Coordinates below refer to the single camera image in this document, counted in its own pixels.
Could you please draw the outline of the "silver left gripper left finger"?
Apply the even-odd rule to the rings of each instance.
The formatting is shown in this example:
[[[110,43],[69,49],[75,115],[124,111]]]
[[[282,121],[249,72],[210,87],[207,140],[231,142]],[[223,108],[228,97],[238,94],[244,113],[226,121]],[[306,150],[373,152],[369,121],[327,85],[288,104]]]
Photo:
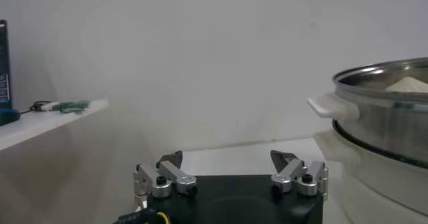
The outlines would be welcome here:
[[[136,165],[133,172],[134,201],[140,209],[148,206],[148,197],[166,199],[172,195],[173,187],[179,195],[193,197],[197,194],[197,178],[181,170],[183,152],[161,156],[156,166]]]

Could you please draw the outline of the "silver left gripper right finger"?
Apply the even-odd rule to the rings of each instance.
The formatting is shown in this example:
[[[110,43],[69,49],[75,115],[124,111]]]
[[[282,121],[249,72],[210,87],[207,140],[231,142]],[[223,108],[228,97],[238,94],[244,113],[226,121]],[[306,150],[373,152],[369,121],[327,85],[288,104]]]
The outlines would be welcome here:
[[[270,179],[272,194],[282,196],[297,190],[299,195],[313,197],[321,194],[328,199],[328,167],[325,162],[313,161],[306,164],[293,153],[270,151],[276,173]]]

